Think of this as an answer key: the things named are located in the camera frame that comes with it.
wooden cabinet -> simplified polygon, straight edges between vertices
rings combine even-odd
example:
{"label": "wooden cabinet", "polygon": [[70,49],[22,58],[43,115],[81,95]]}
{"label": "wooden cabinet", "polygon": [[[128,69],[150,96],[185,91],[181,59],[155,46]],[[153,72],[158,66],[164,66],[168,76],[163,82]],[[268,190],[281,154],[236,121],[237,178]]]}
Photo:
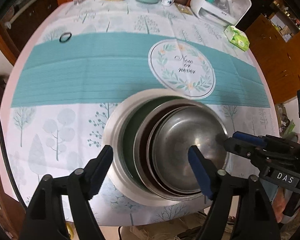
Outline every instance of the wooden cabinet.
{"label": "wooden cabinet", "polygon": [[5,194],[0,178],[0,224],[10,233],[13,240],[17,240],[21,232],[25,211],[21,204]]}
{"label": "wooden cabinet", "polygon": [[7,32],[19,51],[40,24],[58,7],[57,0],[36,0],[11,24]]}
{"label": "wooden cabinet", "polygon": [[300,32],[285,42],[269,20],[260,15],[246,34],[274,103],[296,96],[300,89]]}

floor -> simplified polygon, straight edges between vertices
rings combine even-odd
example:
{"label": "floor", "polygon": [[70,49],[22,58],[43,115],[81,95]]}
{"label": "floor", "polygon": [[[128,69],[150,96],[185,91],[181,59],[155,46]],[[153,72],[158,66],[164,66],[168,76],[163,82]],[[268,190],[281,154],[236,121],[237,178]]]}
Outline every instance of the floor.
{"label": "floor", "polygon": [[118,227],[100,227],[106,240],[119,240]]}

tree print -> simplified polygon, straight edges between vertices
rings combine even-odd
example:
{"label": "tree print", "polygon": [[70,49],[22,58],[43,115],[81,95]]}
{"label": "tree print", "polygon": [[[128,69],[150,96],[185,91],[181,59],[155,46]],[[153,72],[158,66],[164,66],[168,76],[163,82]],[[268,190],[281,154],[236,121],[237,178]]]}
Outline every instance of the tree print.
{"label": "tree print", "polygon": [[67,150],[64,142],[73,140],[75,131],[68,127],[75,120],[75,112],[69,108],[63,109],[57,116],[59,124],[53,119],[48,119],[43,124],[43,129],[52,138],[46,140],[46,146],[56,152],[56,160],[59,161],[59,154]]}
{"label": "tree print", "polygon": [[109,177],[106,177],[100,189],[101,196],[111,209],[116,213],[129,214],[131,225],[133,226],[132,214],[137,212],[143,206],[132,201],[123,195],[112,183]]}
{"label": "tree print", "polygon": [[31,197],[26,197],[25,203],[28,206],[31,201]]}
{"label": "tree print", "polygon": [[65,220],[69,220],[72,217],[71,209],[67,201],[62,200],[63,213],[65,215]]}
{"label": "tree print", "polygon": [[267,129],[268,119],[266,116],[266,112],[264,108],[259,109],[260,114],[260,124],[263,124],[265,126],[265,129]]}
{"label": "tree print", "polygon": [[19,152],[15,152],[14,156],[10,158],[9,163],[11,167],[11,171],[14,177],[14,180],[16,181],[17,188],[20,191],[20,185],[25,186],[27,181],[25,179],[25,170],[22,166],[20,166],[19,162]]}
{"label": "tree print", "polygon": [[77,168],[82,168],[83,163],[78,153],[70,152],[67,157],[67,170],[72,172]]}
{"label": "tree print", "polygon": [[182,40],[190,41],[189,34],[185,30],[181,30],[179,34]]}
{"label": "tree print", "polygon": [[18,107],[14,110],[13,121],[20,133],[20,147],[22,147],[22,133],[31,124],[35,114],[35,107]]}
{"label": "tree print", "polygon": [[93,24],[90,24],[87,27],[85,27],[81,33],[83,34],[83,33],[95,33],[95,32],[97,32],[95,26]]}
{"label": "tree print", "polygon": [[140,15],[135,21],[134,29],[138,31],[147,31],[148,34],[159,33],[158,24],[148,15]]}
{"label": "tree print", "polygon": [[256,135],[256,130],[255,130],[255,108],[254,107],[249,107],[249,109],[246,111],[246,119],[249,125],[249,123],[251,124],[250,127],[252,127],[253,130],[253,135]]}
{"label": "tree print", "polygon": [[149,13],[149,9],[152,10],[152,9],[155,9],[156,8],[156,5],[155,4],[147,4],[147,3],[141,3],[141,2],[138,2],[136,3],[137,7],[139,8],[142,8],[144,10],[147,10],[147,12]]}
{"label": "tree print", "polygon": [[249,129],[248,125],[246,124],[246,122],[242,123],[242,131],[245,133],[250,133],[250,129]]}
{"label": "tree print", "polygon": [[188,213],[186,206],[183,203],[178,203],[171,206],[163,207],[163,210],[160,211],[153,219],[150,220],[150,223],[157,223],[162,221],[169,221],[174,218],[185,216]]}
{"label": "tree print", "polygon": [[198,42],[204,43],[204,42],[203,42],[203,39],[202,39],[202,37],[201,37],[201,35],[200,35],[200,33],[199,33],[199,30],[198,30],[197,26],[196,26],[196,25],[192,25],[192,28],[193,28],[193,30],[194,30],[194,35],[195,35],[196,40],[197,40]]}
{"label": "tree print", "polygon": [[95,117],[97,120],[89,119],[89,123],[95,127],[95,130],[91,131],[89,134],[89,136],[92,137],[92,139],[88,139],[90,147],[92,145],[95,145],[97,148],[101,147],[100,140],[102,139],[102,132],[105,129],[106,122],[111,113],[117,106],[117,103],[101,103],[99,107],[101,107],[103,112],[96,111]]}
{"label": "tree print", "polygon": [[39,183],[39,175],[44,175],[47,172],[47,163],[44,156],[42,143],[37,134],[34,136],[30,146],[28,164],[30,170],[38,175]]}
{"label": "tree print", "polygon": [[167,11],[163,11],[162,14],[163,14],[163,17],[168,18],[171,26],[173,25],[172,19],[177,19],[178,18],[174,13],[170,13],[170,12],[167,12]]}
{"label": "tree print", "polygon": [[98,213],[95,212],[95,211],[93,210],[93,208],[91,208],[91,211],[92,211],[92,214],[93,214],[93,216],[94,216],[94,219],[98,222],[98,220],[99,220]]}
{"label": "tree print", "polygon": [[88,15],[88,13],[80,14],[73,20],[73,22],[81,22],[83,24],[87,18],[87,15]]}
{"label": "tree print", "polygon": [[222,109],[222,112],[225,114],[225,116],[227,118],[230,118],[231,121],[232,121],[232,126],[233,126],[233,131],[235,132],[236,129],[234,127],[234,116],[235,114],[237,113],[237,106],[226,106],[226,105],[223,105],[221,106],[221,109]]}
{"label": "tree print", "polygon": [[76,6],[76,5],[72,4],[72,5],[69,7],[69,9],[66,11],[65,15],[67,15],[67,13],[70,12],[70,11],[73,9],[74,6]]}
{"label": "tree print", "polygon": [[60,36],[67,31],[65,26],[54,28],[43,37],[43,42],[58,40]]}
{"label": "tree print", "polygon": [[207,29],[207,32],[209,34],[212,34],[213,36],[215,36],[218,40],[222,39],[221,35],[219,34],[218,31],[216,31],[210,24],[205,23],[204,24],[205,28]]}
{"label": "tree print", "polygon": [[109,31],[110,23],[112,32],[125,32],[125,25],[121,16],[109,16],[106,32]]}

teal stripe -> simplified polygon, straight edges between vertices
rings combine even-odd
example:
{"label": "teal stripe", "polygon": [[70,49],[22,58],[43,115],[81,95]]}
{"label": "teal stripe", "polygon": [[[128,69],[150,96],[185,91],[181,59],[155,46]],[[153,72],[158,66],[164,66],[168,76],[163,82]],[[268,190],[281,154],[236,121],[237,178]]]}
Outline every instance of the teal stripe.
{"label": "teal stripe", "polygon": [[[18,80],[12,107],[121,102],[151,88],[163,88],[148,65],[148,53],[164,36],[89,33],[67,43],[35,46]],[[270,107],[257,70],[226,53],[188,42],[210,61],[216,74],[205,104]]]}

